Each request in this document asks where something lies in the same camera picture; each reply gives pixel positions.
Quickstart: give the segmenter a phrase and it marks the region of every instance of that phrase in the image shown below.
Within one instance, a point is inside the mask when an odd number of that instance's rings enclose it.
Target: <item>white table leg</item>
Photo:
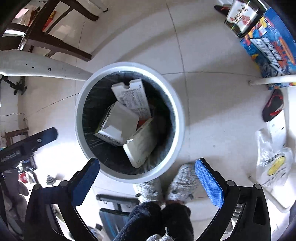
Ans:
[[[288,74],[275,76],[270,78],[262,78],[257,80],[250,80],[249,85],[265,85],[265,84],[276,84],[276,83],[293,83],[296,82],[296,74]]]
[[[42,55],[12,49],[0,51],[0,74],[4,76],[43,76],[86,81],[92,75],[73,65]]]
[[[108,8],[105,6],[105,4],[102,3],[101,0],[89,0],[89,1],[92,2],[94,5],[96,5],[103,12],[108,11]]]

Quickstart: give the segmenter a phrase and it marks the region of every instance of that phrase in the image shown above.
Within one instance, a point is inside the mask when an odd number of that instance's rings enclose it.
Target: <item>slipper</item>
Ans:
[[[222,13],[223,15],[227,16],[228,15],[228,12],[229,12],[229,7],[223,7],[223,6],[219,6],[219,5],[215,5],[214,8]]]
[[[283,107],[283,93],[280,89],[275,89],[262,111],[264,122],[271,121],[273,118],[275,118],[283,110]]]

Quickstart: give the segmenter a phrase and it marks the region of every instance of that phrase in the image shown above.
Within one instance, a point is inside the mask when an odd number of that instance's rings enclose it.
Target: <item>person's foot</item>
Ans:
[[[159,177],[145,183],[133,184],[133,188],[136,191],[136,197],[141,203],[156,202],[159,205],[162,204],[163,193],[161,190]]]
[[[199,185],[200,181],[195,174],[194,163],[182,165],[168,188],[166,203],[170,204],[172,201],[185,203],[188,198],[193,199],[193,193]]]

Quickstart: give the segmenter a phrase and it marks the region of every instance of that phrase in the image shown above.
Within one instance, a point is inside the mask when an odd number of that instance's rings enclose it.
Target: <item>cartoon packaging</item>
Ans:
[[[269,8],[252,30],[241,40],[263,78],[296,74],[296,43],[276,12]],[[269,89],[296,83],[269,84]]]

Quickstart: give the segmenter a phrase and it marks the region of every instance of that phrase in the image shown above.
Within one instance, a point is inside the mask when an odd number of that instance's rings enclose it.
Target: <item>shoe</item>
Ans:
[[[133,184],[136,191],[136,197],[143,202],[163,202],[163,192],[159,177],[145,183]]]
[[[230,8],[229,7],[223,7],[219,5],[215,5],[214,8],[219,12],[222,13],[224,16],[227,16],[229,13]]]
[[[280,89],[275,89],[262,111],[264,122],[271,121],[275,118],[284,107],[283,93]]]
[[[184,164],[170,184],[165,200],[180,200],[185,203],[188,198],[193,199],[193,193],[199,185],[194,163]]]

